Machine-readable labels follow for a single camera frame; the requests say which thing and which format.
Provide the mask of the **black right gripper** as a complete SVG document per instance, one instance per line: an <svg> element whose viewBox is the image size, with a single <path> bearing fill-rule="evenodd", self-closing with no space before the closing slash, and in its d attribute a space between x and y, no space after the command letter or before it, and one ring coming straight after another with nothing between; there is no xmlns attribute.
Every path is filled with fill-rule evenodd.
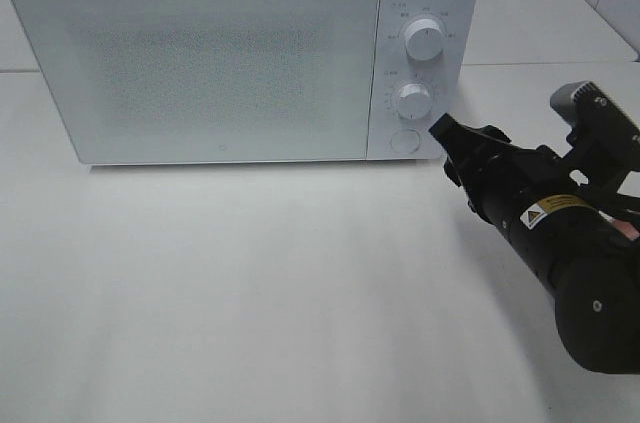
<svg viewBox="0 0 640 423"><path fill-rule="evenodd" d="M429 129L447 170L481 219L503 233L583 233L588 204L549 148L520 148L492 126L471 128L444 113Z"/></svg>

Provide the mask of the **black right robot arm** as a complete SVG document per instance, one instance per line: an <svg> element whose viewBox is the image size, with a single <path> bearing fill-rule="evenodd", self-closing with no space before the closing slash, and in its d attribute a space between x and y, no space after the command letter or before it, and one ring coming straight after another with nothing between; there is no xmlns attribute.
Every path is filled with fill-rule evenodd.
<svg viewBox="0 0 640 423"><path fill-rule="evenodd" d="M582 368L639 371L639 245L578 194L560 157L511 144L498 128L443 115L430 129L447 176L494 226L554 303L559 338Z"/></svg>

